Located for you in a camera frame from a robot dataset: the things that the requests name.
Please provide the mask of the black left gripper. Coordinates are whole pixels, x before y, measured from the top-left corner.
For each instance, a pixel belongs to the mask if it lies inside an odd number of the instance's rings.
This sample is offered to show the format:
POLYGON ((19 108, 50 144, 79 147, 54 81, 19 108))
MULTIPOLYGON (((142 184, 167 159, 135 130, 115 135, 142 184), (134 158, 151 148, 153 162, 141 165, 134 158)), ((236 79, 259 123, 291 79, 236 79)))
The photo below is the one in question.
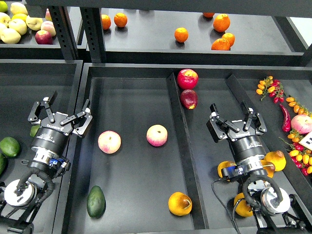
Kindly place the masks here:
POLYGON ((85 101, 79 113, 68 116, 60 112, 53 114, 51 106, 57 95, 57 91, 54 91, 51 97, 35 101, 30 111, 28 121, 32 125, 40 124, 31 143, 31 149, 34 152, 38 149, 46 149, 60 156, 64 152, 71 134, 84 138, 92 125, 93 116, 89 108, 89 99, 85 101), (41 120, 39 115, 43 109, 46 111, 47 117, 41 120))

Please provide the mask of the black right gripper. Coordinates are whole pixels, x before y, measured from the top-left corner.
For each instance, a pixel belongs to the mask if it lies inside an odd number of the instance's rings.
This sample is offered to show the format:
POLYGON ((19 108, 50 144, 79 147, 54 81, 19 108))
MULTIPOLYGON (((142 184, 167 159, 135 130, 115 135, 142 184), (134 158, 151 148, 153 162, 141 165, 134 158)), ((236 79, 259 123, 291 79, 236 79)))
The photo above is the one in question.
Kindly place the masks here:
POLYGON ((211 104, 211 115, 206 125, 215 143, 228 140, 236 164, 247 165, 264 158, 266 153, 259 136, 267 132, 267 127, 262 115, 247 101, 243 100, 241 107, 245 115, 244 121, 231 122, 220 117, 216 104, 211 104))

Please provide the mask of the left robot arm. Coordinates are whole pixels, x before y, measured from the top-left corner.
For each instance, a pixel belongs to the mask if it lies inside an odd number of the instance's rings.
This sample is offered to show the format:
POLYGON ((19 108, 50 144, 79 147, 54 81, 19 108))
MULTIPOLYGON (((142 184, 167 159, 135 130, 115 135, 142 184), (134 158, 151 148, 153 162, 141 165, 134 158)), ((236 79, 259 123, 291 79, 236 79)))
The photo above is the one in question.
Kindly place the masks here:
POLYGON ((27 172, 8 185, 0 184, 0 208, 12 207, 12 211, 0 217, 0 228, 6 234, 34 232, 33 220, 53 193, 53 180, 70 169, 70 160, 63 156, 70 136, 83 138, 90 129, 93 120, 90 100, 85 101, 80 112, 70 116, 52 110, 57 95, 35 101, 28 116, 28 121, 38 130, 31 144, 35 156, 26 163, 27 172))

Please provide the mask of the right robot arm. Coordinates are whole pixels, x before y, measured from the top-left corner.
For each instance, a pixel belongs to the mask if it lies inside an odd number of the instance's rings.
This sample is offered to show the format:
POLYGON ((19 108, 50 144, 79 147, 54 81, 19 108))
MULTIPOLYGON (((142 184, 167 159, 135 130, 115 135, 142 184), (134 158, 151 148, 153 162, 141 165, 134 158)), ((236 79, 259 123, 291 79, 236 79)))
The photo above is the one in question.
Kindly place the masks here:
POLYGON ((243 104, 243 120, 227 120, 220 117, 216 105, 210 106, 211 115, 207 128, 214 142, 227 140, 234 164, 221 169, 221 179, 237 181, 243 198, 256 220, 259 234, 310 234, 312 216, 297 195, 287 194, 268 176, 261 160, 265 156, 260 136, 267 128, 260 113, 243 104))

